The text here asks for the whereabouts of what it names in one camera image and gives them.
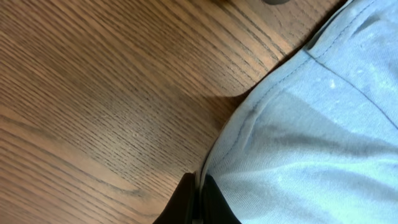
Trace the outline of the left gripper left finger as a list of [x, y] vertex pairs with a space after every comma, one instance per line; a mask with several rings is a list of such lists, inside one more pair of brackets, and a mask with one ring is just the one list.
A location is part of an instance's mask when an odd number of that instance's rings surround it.
[[185, 173], [154, 224], [192, 224], [195, 187], [195, 174]]

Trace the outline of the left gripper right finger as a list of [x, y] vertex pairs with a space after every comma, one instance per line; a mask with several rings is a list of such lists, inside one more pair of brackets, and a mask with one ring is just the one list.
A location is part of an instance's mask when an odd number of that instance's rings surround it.
[[201, 214], [203, 224], [241, 224], [210, 175], [205, 176], [201, 190]]

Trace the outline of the light blue t-shirt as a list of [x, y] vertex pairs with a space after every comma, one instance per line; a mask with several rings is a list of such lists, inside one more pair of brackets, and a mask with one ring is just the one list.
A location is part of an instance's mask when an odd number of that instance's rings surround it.
[[346, 2], [205, 162], [242, 223], [397, 222], [397, 1]]

